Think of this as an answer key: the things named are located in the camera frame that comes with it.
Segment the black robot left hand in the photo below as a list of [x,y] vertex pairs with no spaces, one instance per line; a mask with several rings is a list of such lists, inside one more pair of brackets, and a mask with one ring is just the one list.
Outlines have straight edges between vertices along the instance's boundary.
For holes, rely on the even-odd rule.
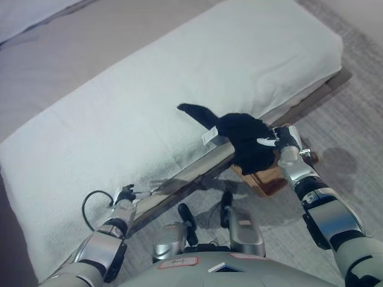
[[117,205],[122,200],[128,200],[133,204],[137,204],[139,201],[151,197],[154,194],[154,191],[150,192],[135,192],[134,184],[129,184],[124,186],[120,193],[117,196],[115,205]]

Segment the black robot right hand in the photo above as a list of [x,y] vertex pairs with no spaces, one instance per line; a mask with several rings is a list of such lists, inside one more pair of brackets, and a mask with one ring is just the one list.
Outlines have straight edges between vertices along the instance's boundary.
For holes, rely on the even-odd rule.
[[270,129],[270,135],[265,138],[257,138],[257,143],[263,146],[275,147],[282,150],[287,146],[295,146],[302,150],[302,142],[295,126],[279,126]]

